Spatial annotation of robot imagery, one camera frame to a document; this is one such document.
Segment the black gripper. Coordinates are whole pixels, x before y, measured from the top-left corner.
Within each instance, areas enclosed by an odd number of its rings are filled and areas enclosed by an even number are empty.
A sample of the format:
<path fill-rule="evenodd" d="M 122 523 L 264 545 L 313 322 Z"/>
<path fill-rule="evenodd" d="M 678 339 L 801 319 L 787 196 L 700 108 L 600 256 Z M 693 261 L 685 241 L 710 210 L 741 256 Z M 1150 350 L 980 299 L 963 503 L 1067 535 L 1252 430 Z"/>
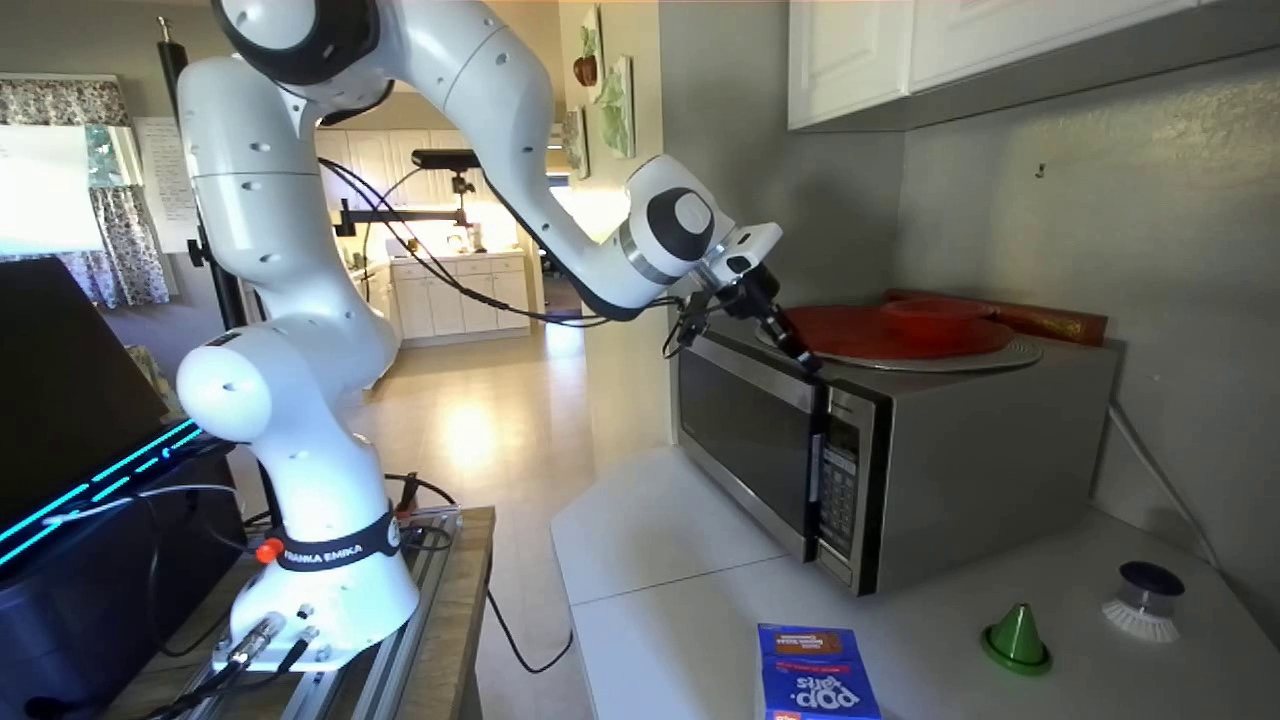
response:
<path fill-rule="evenodd" d="M 742 270 L 735 282 L 719 288 L 719 309 L 735 319 L 772 319 L 777 342 L 791 356 L 806 377 L 819 370 L 819 359 L 797 332 L 797 322 L 777 302 L 779 278 L 767 267 Z"/>

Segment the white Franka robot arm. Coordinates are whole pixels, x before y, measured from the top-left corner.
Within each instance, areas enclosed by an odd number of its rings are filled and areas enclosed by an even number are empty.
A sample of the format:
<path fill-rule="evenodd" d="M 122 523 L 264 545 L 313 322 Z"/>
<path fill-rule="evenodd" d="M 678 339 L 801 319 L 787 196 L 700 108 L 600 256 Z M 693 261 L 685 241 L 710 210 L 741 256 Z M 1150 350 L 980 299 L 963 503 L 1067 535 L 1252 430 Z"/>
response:
<path fill-rule="evenodd" d="M 251 449 L 278 507 L 278 552 L 230 601 L 225 671 L 337 671 L 420 608 L 382 466 L 349 429 L 396 332 L 332 243 L 321 123 L 406 82 L 593 313 L 633 319 L 700 278 L 779 350 L 803 346 L 763 267 L 779 231 L 725 216 L 685 162 L 644 158 L 612 236 L 576 222 L 545 175 L 546 72 L 485 0 L 212 0 L 212 16 L 229 49 L 174 80 L 185 162 L 215 264 L 264 316 L 192 346 L 174 392 L 202 430 Z"/>

